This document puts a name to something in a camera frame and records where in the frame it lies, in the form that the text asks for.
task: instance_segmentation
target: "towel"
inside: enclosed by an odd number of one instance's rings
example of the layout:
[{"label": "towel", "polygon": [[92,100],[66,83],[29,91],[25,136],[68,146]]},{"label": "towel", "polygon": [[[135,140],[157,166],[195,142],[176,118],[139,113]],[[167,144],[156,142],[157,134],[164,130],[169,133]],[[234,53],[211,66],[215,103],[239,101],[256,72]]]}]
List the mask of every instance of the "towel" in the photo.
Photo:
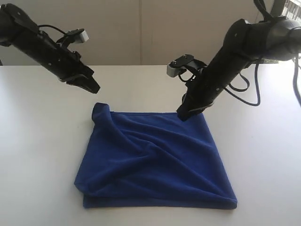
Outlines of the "towel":
[{"label": "towel", "polygon": [[174,206],[235,209],[234,195],[202,114],[110,112],[97,103],[75,179],[85,208]]}]

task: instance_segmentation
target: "white wall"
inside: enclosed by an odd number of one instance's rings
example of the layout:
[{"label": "white wall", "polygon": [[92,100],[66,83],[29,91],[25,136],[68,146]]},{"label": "white wall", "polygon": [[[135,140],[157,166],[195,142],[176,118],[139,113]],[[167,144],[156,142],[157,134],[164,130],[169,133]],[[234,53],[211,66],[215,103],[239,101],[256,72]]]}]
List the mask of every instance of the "white wall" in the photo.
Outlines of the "white wall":
[{"label": "white wall", "polygon": [[[184,53],[209,62],[229,26],[255,22],[252,0],[11,0],[37,24],[85,28],[90,40],[72,45],[88,65],[167,64]],[[266,0],[271,8],[273,0]],[[60,37],[45,28],[53,39]],[[34,65],[14,47],[0,47],[4,65]]]}]

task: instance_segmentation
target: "white table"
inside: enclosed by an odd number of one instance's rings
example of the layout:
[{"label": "white table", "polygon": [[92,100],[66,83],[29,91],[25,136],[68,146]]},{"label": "white table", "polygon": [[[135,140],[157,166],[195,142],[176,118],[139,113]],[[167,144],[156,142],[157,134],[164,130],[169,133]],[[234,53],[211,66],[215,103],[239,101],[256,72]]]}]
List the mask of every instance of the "white table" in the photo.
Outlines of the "white table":
[{"label": "white table", "polygon": [[[292,62],[260,67],[261,106],[223,92],[205,111],[238,198],[233,211],[82,207],[73,181],[95,102],[114,111],[171,112],[185,92],[165,66],[92,68],[102,86],[97,95],[60,83],[40,66],[0,67],[1,226],[301,225],[301,108]],[[243,72],[251,83],[253,69]],[[233,84],[244,86],[240,78]],[[256,101],[254,84],[241,96]]]}]

